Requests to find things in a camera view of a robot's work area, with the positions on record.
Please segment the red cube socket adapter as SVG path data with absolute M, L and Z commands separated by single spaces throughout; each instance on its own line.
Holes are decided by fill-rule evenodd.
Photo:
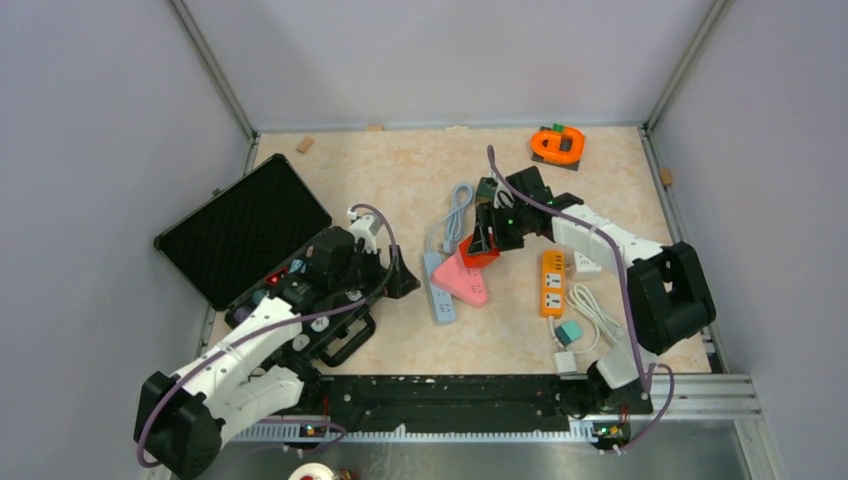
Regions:
M 487 252 L 471 254 L 470 246 L 472 239 L 472 236 L 468 236 L 461 241 L 458 246 L 458 253 L 460 254 L 460 258 L 466 268 L 483 269 L 500 257 L 500 250 L 497 248 Z

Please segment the pink triangular power strip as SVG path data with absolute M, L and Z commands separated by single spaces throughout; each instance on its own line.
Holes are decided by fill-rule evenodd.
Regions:
M 459 253 L 455 253 L 435 269 L 432 283 L 476 308 L 483 307 L 489 300 L 483 270 L 467 267 Z

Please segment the dark green cube adapter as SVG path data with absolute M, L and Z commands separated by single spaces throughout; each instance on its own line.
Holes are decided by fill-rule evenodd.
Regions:
M 498 181 L 492 177 L 481 177 L 474 197 L 474 204 L 494 206 L 498 190 Z

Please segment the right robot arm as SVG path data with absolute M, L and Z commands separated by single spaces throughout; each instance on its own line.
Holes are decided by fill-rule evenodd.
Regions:
M 596 360 L 586 385 L 589 404 L 612 412 L 626 386 L 647 379 L 648 363 L 695 336 L 716 318 L 715 304 L 693 246 L 639 237 L 598 215 L 582 199 L 554 195 L 539 170 L 481 178 L 475 228 L 464 253 L 477 259 L 521 249 L 529 234 L 585 255 L 613 273 L 621 287 L 627 339 Z

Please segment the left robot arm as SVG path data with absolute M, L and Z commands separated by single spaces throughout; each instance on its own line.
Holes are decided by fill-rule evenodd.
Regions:
M 383 298 L 420 286 L 391 237 L 387 264 L 364 218 L 308 242 L 229 334 L 172 374 L 143 384 L 133 439 L 144 468 L 195 479 L 237 434 L 273 413 L 319 404 L 326 346 Z

